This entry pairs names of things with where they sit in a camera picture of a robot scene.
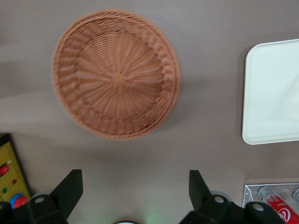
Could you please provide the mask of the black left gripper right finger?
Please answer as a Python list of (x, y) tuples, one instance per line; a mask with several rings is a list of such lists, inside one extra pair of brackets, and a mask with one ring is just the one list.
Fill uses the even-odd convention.
[(181, 221), (182, 224), (225, 224), (230, 202), (224, 196), (212, 194), (197, 170), (189, 172), (189, 197), (193, 210)]

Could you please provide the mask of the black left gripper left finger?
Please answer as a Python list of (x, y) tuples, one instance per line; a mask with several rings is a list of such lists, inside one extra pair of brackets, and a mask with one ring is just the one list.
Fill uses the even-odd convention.
[(72, 170), (50, 194), (39, 194), (27, 204), (31, 224), (66, 224), (83, 194), (82, 170)]

